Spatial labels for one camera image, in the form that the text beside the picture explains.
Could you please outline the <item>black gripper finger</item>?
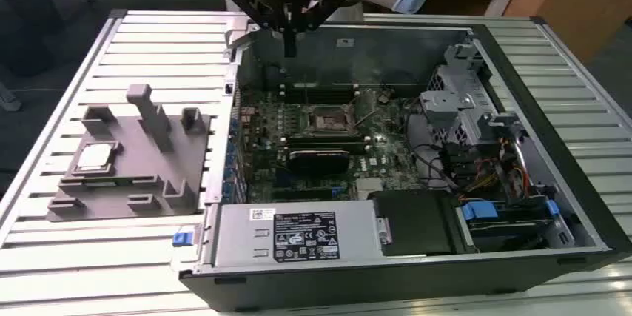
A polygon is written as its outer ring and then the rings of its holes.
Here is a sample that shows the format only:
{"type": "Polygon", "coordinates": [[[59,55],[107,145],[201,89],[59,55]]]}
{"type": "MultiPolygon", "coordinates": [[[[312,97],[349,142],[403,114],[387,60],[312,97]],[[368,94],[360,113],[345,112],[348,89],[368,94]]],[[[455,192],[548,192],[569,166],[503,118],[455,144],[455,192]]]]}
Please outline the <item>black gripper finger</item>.
{"type": "Polygon", "coordinates": [[[291,57],[297,54],[297,36],[316,30],[339,8],[339,0],[321,0],[315,5],[308,2],[291,5],[291,57]]]}
{"type": "Polygon", "coordinates": [[[261,0],[231,0],[260,28],[280,34],[284,57],[291,58],[291,31],[283,7],[272,6],[261,0]]]}

